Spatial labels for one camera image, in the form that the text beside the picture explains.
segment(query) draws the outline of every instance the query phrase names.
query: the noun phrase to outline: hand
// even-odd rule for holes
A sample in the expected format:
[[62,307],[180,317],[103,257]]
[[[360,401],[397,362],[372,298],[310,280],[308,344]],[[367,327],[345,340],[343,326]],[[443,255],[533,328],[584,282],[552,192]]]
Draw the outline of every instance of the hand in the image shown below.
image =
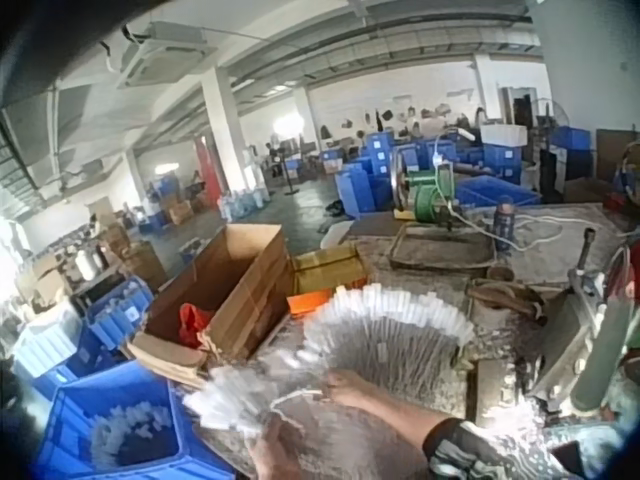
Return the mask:
[[298,459],[285,451],[280,439],[282,419],[273,414],[262,435],[253,445],[247,444],[260,480],[300,480],[302,469]]
[[329,398],[347,407],[366,410],[370,401],[381,395],[375,385],[349,370],[332,370],[327,380]]

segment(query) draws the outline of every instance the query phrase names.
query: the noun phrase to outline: ceiling air conditioner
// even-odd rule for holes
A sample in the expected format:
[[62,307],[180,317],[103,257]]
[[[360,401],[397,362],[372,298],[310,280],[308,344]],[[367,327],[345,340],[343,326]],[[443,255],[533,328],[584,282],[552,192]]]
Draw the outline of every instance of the ceiling air conditioner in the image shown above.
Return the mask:
[[122,56],[118,88],[175,83],[215,50],[200,28],[188,25],[151,22],[144,35]]

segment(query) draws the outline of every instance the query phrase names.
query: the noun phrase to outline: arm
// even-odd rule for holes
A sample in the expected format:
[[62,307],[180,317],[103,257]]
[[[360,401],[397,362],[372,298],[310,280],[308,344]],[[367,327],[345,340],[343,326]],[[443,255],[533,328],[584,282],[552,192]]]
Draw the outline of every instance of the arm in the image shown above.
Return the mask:
[[337,403],[359,408],[380,418],[421,451],[429,433],[451,418],[446,413],[398,400],[353,372],[330,373],[329,395]]

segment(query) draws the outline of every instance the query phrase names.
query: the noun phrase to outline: sleeve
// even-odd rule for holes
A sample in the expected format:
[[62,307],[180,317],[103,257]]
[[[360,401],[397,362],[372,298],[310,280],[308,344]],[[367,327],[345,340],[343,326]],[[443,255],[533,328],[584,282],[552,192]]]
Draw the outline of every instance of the sleeve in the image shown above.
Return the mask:
[[498,439],[470,422],[447,419],[427,436],[423,451],[435,478],[569,478],[544,447]]

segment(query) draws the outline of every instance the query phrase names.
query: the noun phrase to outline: red bag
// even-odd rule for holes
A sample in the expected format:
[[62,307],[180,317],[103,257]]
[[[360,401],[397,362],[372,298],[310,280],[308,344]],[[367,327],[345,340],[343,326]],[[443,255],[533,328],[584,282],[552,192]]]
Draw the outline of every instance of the red bag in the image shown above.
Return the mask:
[[190,303],[180,307],[180,341],[185,347],[199,348],[202,345],[198,340],[198,332],[207,328],[215,313]]

